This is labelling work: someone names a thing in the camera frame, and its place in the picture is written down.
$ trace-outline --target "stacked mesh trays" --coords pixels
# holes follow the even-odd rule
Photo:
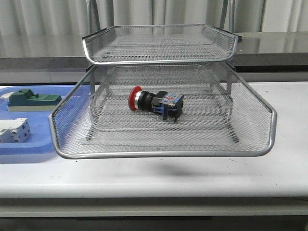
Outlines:
[[[83,39],[92,67],[50,116],[65,158],[260,156],[276,112],[229,66],[237,36],[207,25],[114,26]],[[135,86],[184,95],[176,123],[133,112]]]

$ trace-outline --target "blue tray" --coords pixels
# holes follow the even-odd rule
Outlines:
[[[58,94],[62,98],[74,85],[14,86],[0,89],[0,95],[20,89],[32,89],[38,94]],[[28,118],[30,136],[24,143],[0,143],[1,154],[42,154],[53,149],[48,115],[42,112],[9,112],[7,103],[0,99],[0,119]]]

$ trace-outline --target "plastic tray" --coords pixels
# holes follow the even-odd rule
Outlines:
[[[198,25],[113,26],[83,38],[93,64],[217,62],[230,59],[238,37]]]
[[[136,85],[183,94],[178,121],[131,111]],[[276,112],[224,63],[95,66],[50,123],[65,158],[260,156],[273,146]]]
[[[0,89],[0,95],[20,89],[32,89],[38,94],[60,94],[64,97],[73,85],[53,86],[14,86]],[[48,123],[50,111],[9,112],[7,103],[0,99],[0,119],[28,118],[30,136],[23,143],[0,143],[1,154],[42,154],[52,150],[52,141]]]

